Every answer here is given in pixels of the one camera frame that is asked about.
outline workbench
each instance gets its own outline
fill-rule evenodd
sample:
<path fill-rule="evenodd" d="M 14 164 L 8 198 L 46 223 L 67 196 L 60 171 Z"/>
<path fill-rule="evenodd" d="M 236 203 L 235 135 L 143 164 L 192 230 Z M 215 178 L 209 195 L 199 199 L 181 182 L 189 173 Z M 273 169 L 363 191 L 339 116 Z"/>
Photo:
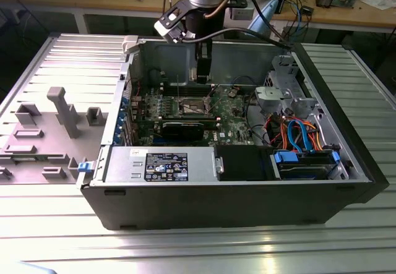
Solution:
<path fill-rule="evenodd" d="M 89 33 L 85 15 L 115 15 L 124 17 L 159 17 L 162 0 L 21 0 L 31 11 L 65 12 L 74 15 L 80 33 Z M 381 11 L 361 1 L 353 9 L 315 6 L 315 0 L 301 0 L 314 8 L 309 28 L 390 33 L 395 27 L 393 8 Z M 3 9 L 23 9 L 16 0 L 0 0 Z M 291 25 L 295 14 L 289 4 L 273 17 L 278 29 Z"/>

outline floor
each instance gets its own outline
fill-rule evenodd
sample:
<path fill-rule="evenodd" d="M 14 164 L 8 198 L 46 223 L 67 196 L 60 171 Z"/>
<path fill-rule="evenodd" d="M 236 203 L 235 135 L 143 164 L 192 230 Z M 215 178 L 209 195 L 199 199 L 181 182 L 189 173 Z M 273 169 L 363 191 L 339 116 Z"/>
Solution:
<path fill-rule="evenodd" d="M 51 32 L 77 33 L 74 18 L 69 14 L 36 12 L 34 15 Z M 154 19 L 127 18 L 127 25 L 122 17 L 88 15 L 89 27 L 92 33 L 97 34 L 137 34 L 153 36 Z M 24 71 L 31 59 L 45 41 L 47 34 L 29 13 L 22 14 L 20 23 L 0 29 L 0 65 L 2 67 L 2 82 L 0 83 L 0 100 L 2 100 L 19 75 Z M 383 34 L 339 32 L 333 30 L 321 30 L 317 37 L 317 43 L 349 44 L 364 59 L 369 67 L 374 67 L 376 57 L 381 52 L 381 46 L 386 41 Z M 388 54 L 384 63 L 376 71 L 377 76 L 385 83 L 394 94 L 396 82 L 394 70 L 396 69 L 396 52 Z"/>

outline gray plastic post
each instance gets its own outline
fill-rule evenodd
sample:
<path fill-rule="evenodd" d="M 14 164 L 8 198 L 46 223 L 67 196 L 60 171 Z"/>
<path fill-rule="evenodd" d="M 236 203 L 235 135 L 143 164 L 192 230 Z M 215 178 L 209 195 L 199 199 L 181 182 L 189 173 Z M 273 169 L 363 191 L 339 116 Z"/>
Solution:
<path fill-rule="evenodd" d="M 48 90 L 47 98 L 52 101 L 58 111 L 59 117 L 63 121 L 63 125 L 66 128 L 70 138 L 77 138 L 79 136 L 79 130 L 75 125 L 74 118 L 70 113 L 69 106 L 67 105 L 64 95 L 66 91 L 63 87 L 51 87 Z"/>

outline warning label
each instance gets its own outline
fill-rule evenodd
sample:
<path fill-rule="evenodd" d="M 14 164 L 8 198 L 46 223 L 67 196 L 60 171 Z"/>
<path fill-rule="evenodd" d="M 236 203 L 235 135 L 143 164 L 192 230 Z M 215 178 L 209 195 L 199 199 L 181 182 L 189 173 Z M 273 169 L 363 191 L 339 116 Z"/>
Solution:
<path fill-rule="evenodd" d="M 146 181 L 188 181 L 187 153 L 148 153 Z"/>

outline motherboard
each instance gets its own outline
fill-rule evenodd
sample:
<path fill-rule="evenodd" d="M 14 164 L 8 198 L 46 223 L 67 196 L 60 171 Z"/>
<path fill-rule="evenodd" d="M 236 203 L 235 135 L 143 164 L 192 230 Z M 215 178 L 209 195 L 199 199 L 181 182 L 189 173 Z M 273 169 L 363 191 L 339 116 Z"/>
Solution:
<path fill-rule="evenodd" d="M 231 86 L 142 90 L 141 96 L 131 98 L 133 133 L 126 140 L 141 146 L 253 144 L 244 99 Z"/>

